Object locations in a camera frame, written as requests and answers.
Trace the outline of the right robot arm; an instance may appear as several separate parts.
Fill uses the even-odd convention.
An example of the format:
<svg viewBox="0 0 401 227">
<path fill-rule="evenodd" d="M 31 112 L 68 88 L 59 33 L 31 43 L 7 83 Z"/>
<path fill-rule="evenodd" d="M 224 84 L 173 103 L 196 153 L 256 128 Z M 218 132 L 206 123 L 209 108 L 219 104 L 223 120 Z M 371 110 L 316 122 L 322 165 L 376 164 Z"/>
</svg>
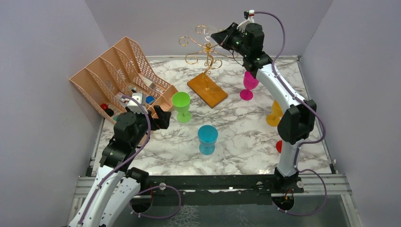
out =
<svg viewBox="0 0 401 227">
<path fill-rule="evenodd" d="M 274 171 L 273 187 L 285 192 L 298 181 L 299 146 L 314 128 L 317 105 L 314 100 L 304 99 L 279 74 L 272 58 L 263 51 L 261 25 L 249 23 L 240 31 L 237 24 L 232 23 L 227 29 L 213 33 L 211 38 L 223 49 L 242 56 L 244 68 L 267 88 L 283 112 L 277 126 L 282 150 Z"/>
</svg>

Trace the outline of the green wine glass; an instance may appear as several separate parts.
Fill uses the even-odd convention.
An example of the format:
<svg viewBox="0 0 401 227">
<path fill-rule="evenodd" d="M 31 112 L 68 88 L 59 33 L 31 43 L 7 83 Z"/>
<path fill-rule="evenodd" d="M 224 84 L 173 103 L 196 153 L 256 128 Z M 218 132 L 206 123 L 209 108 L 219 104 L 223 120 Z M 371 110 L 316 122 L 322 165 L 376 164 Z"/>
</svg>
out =
<svg viewBox="0 0 401 227">
<path fill-rule="evenodd" d="M 175 110 L 178 112 L 177 120 L 180 123 L 188 123 L 191 120 L 189 112 L 191 98 L 186 92 L 177 92 L 172 97 L 172 102 Z"/>
</svg>

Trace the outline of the blue wine glass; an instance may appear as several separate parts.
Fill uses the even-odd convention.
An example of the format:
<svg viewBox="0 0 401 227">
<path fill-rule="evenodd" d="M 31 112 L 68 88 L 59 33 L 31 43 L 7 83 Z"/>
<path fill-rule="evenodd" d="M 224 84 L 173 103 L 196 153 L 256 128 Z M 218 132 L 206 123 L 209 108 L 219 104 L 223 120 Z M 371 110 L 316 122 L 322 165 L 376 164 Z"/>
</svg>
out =
<svg viewBox="0 0 401 227">
<path fill-rule="evenodd" d="M 203 155 L 211 155 L 215 150 L 218 131 L 212 125 L 203 125 L 198 129 L 199 151 Z"/>
</svg>

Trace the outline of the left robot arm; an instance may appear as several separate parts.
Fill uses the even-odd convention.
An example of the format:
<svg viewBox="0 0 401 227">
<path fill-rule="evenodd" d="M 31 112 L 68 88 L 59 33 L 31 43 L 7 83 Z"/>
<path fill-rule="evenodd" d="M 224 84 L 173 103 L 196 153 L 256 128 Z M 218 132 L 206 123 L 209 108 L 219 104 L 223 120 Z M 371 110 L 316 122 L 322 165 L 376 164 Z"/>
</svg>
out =
<svg viewBox="0 0 401 227">
<path fill-rule="evenodd" d="M 136 194 L 148 190 L 149 174 L 130 167 L 149 142 L 152 131 L 167 129 L 171 112 L 155 106 L 152 112 L 125 112 L 117 117 L 114 135 L 102 152 L 95 180 L 70 227 L 111 227 Z"/>
</svg>

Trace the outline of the clear wine glass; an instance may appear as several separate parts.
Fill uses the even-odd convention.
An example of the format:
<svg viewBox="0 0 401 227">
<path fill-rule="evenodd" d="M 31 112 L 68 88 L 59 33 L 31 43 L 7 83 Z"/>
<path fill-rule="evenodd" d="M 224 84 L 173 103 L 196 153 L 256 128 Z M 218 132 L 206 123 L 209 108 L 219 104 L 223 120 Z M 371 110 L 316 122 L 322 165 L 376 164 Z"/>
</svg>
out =
<svg viewBox="0 0 401 227">
<path fill-rule="evenodd" d="M 202 29 L 202 33 L 207 42 L 213 42 L 214 40 L 211 38 L 211 35 L 217 33 L 218 29 L 212 25 L 207 25 Z"/>
</svg>

